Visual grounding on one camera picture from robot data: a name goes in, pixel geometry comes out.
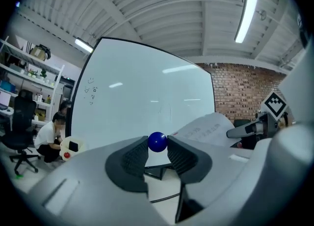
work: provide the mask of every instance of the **person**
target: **person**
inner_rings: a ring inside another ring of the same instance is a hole
[[[55,161],[59,156],[62,142],[60,130],[64,125],[65,115],[58,112],[53,116],[52,121],[39,130],[34,145],[37,152],[45,157],[46,163]]]
[[[72,102],[70,100],[65,100],[61,103],[59,112],[61,112],[63,115],[67,115],[68,108],[71,107]]]

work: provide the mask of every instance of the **black pants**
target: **black pants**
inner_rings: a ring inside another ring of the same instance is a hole
[[[54,143],[58,145],[60,144],[58,140],[54,140]],[[49,163],[58,158],[60,150],[52,149],[49,145],[41,145],[37,149],[37,152],[39,152],[41,155],[44,155],[44,161]]]

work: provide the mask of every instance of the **white t-shirt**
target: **white t-shirt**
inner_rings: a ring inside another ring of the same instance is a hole
[[[60,132],[56,132],[54,130],[53,122],[50,121],[39,130],[34,143],[35,148],[38,149],[41,145],[48,145],[49,143],[53,143],[58,135],[60,135]]]

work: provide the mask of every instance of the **black office chair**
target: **black office chair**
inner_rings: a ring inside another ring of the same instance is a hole
[[[20,153],[19,155],[10,156],[12,162],[14,159],[19,159],[14,168],[17,175],[19,175],[17,169],[23,161],[34,168],[36,173],[38,172],[38,169],[28,159],[34,157],[40,159],[40,156],[27,155],[25,152],[25,149],[28,149],[28,147],[33,144],[31,121],[35,109],[36,102],[32,100],[32,93],[28,90],[21,90],[19,96],[14,100],[12,131],[9,131],[1,138],[5,146],[17,150],[18,153]]]

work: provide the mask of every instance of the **blue ball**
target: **blue ball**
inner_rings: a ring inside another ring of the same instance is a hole
[[[156,153],[165,150],[167,145],[167,137],[163,133],[154,132],[148,137],[148,147]]]

